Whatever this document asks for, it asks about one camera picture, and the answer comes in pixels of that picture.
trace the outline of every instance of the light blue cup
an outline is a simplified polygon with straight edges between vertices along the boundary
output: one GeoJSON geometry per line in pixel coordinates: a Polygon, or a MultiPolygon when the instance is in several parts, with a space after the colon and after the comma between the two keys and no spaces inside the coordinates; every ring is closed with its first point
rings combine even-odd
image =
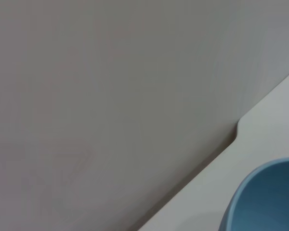
{"type": "Polygon", "coordinates": [[[289,231],[289,158],[266,163],[243,180],[219,231],[289,231]]]}

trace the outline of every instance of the blue bowl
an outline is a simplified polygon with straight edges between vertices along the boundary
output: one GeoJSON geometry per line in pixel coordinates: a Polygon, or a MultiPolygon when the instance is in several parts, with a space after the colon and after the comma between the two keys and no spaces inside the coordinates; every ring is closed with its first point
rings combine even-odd
{"type": "Polygon", "coordinates": [[[243,180],[219,231],[289,231],[289,158],[266,163],[243,180]]]}

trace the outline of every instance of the gray wall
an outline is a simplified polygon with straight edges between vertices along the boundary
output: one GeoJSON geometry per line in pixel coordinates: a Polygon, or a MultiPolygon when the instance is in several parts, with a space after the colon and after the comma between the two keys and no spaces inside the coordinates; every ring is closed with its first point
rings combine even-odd
{"type": "Polygon", "coordinates": [[[289,0],[0,0],[0,230],[126,230],[288,74],[289,0]]]}

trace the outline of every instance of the white countertop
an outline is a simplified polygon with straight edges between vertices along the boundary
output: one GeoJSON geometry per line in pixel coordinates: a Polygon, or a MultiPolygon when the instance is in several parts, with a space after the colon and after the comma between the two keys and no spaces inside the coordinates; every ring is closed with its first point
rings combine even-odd
{"type": "Polygon", "coordinates": [[[236,140],[140,231],[217,231],[240,182],[282,157],[289,157],[289,76],[240,119],[236,140]]]}

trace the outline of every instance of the bowl rim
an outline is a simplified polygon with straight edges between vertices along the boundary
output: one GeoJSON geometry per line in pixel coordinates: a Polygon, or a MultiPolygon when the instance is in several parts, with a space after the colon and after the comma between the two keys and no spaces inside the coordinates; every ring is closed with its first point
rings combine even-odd
{"type": "Polygon", "coordinates": [[[276,159],[276,160],[272,160],[269,161],[263,165],[260,165],[259,167],[255,168],[251,173],[249,173],[244,180],[240,183],[238,189],[236,190],[231,202],[230,202],[230,206],[229,206],[229,212],[227,215],[227,220],[226,220],[226,230],[225,231],[231,231],[232,228],[232,220],[233,220],[233,215],[234,215],[234,211],[237,205],[237,202],[243,192],[243,190],[245,189],[246,185],[260,172],[262,172],[263,170],[265,170],[268,167],[271,167],[273,165],[278,165],[278,164],[282,164],[285,162],[289,162],[289,157],[286,158],[280,158],[280,159],[276,159]]]}

